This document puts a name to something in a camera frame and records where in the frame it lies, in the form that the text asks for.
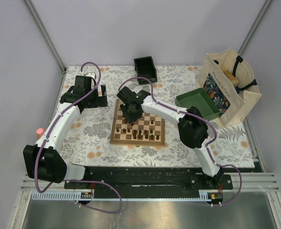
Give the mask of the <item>cream canvas tote bag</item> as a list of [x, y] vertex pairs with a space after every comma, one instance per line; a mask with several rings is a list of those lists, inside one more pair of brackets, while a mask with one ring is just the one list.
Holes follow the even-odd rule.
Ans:
[[[222, 72], [224, 69], [236, 77], [238, 86], [233, 86]], [[206, 54], [196, 85], [219, 109], [222, 127], [243, 121], [261, 97], [251, 66], [231, 48]]]

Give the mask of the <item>wooden chess board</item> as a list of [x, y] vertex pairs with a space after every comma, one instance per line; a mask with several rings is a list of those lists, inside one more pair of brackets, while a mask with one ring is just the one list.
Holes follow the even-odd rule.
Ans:
[[128, 123], [117, 99], [110, 135], [112, 145], [165, 146], [165, 120], [149, 113], [133, 123]]

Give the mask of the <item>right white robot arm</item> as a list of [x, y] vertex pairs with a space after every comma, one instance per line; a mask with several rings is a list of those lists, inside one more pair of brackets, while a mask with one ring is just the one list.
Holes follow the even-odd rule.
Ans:
[[205, 176], [206, 186], [215, 189], [222, 183], [223, 171], [211, 153], [208, 140], [208, 126], [199, 110], [190, 109], [159, 102], [144, 90], [138, 93], [124, 86], [119, 89], [117, 97], [123, 102], [120, 106], [129, 123], [139, 120], [144, 113], [156, 115], [178, 127], [181, 142], [193, 149]]

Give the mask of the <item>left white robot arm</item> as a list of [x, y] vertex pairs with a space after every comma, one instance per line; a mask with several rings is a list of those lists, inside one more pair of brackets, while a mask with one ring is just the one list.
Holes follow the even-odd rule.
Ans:
[[85, 109], [108, 105], [106, 86], [96, 86], [96, 74], [77, 75], [75, 83], [60, 98], [58, 110], [34, 145], [23, 149], [23, 157], [28, 177], [38, 180], [61, 183], [75, 180], [80, 188], [91, 184], [91, 176], [85, 167], [68, 164], [60, 156], [62, 144], [72, 126]]

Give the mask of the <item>green metal tray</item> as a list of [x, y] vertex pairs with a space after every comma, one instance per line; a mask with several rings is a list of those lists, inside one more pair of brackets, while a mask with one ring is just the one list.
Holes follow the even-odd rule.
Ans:
[[196, 107], [202, 117], [208, 121], [219, 117], [220, 111], [214, 102], [209, 98], [203, 88], [176, 96], [175, 104], [179, 107]]

